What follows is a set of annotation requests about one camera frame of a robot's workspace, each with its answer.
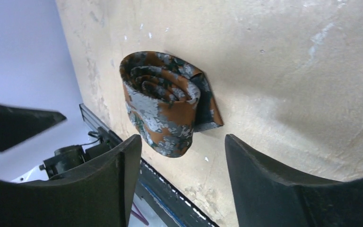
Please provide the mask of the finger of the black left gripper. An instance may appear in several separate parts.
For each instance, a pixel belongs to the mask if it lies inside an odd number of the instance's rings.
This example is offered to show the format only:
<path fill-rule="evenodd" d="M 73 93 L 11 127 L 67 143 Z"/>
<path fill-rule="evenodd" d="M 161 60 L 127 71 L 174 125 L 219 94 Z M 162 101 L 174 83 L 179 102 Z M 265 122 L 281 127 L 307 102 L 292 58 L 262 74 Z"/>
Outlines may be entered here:
<path fill-rule="evenodd" d="M 42 133 L 67 118 L 60 112 L 0 105 L 0 152 Z"/>

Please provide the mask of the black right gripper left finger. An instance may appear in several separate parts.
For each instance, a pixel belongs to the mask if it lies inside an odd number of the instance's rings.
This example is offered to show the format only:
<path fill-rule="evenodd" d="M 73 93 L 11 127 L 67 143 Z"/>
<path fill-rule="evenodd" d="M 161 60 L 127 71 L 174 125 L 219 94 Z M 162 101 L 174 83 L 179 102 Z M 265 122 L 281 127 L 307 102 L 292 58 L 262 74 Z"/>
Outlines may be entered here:
<path fill-rule="evenodd" d="M 126 227 L 141 151 L 135 134 L 47 181 L 0 180 L 0 227 Z"/>

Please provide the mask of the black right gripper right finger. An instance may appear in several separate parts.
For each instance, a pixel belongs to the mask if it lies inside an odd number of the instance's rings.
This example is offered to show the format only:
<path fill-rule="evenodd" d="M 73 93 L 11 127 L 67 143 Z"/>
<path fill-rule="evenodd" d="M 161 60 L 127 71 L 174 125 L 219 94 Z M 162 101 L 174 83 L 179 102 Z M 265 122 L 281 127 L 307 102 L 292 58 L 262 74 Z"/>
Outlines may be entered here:
<path fill-rule="evenodd" d="M 233 134 L 225 137 L 225 154 L 241 227 L 363 227 L 363 178 L 307 174 Z"/>

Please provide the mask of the brown floral tie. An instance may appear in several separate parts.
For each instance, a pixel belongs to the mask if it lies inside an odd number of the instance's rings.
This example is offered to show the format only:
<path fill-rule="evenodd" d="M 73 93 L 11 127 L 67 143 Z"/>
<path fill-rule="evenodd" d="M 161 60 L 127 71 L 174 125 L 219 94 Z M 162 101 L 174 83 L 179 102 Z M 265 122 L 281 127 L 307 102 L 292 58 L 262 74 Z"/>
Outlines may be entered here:
<path fill-rule="evenodd" d="M 157 153 L 183 156 L 196 132 L 223 126 L 205 73 L 167 53 L 134 52 L 119 65 L 131 123 Z"/>

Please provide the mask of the aluminium frame rail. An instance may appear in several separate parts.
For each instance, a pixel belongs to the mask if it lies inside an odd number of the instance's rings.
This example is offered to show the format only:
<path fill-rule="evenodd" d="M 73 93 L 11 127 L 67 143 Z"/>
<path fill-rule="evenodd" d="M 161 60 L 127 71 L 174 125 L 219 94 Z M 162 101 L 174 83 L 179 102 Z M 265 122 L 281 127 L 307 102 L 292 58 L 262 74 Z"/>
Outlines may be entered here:
<path fill-rule="evenodd" d="M 110 128 L 84 104 L 79 104 L 79 109 L 84 123 L 86 123 L 91 130 L 98 131 L 98 128 L 100 127 L 106 132 L 110 130 Z"/>

